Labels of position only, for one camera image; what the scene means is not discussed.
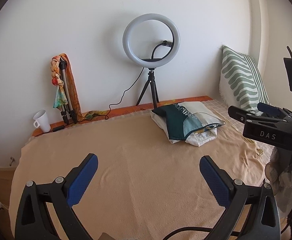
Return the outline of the gloved right hand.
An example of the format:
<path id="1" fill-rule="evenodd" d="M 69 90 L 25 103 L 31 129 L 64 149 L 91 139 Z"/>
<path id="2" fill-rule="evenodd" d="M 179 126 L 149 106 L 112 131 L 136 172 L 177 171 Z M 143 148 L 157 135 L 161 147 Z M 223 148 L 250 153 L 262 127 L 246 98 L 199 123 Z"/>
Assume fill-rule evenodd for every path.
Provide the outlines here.
<path id="1" fill-rule="evenodd" d="M 292 210 L 292 164 L 284 166 L 287 155 L 288 152 L 274 147 L 265 166 L 265 176 L 273 189 L 280 218 L 286 218 Z"/>

